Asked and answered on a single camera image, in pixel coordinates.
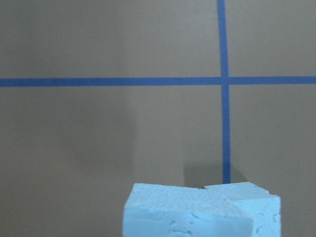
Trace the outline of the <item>light blue foam block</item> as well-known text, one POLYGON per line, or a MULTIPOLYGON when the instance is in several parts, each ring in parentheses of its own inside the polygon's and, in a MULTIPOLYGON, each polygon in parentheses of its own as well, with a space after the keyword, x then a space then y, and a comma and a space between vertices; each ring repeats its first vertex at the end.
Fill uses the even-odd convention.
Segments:
POLYGON ((209 185, 253 219, 253 237, 281 237, 281 198, 250 182, 209 185))
POLYGON ((250 237, 253 219, 217 191, 134 184, 123 212, 124 237, 250 237))

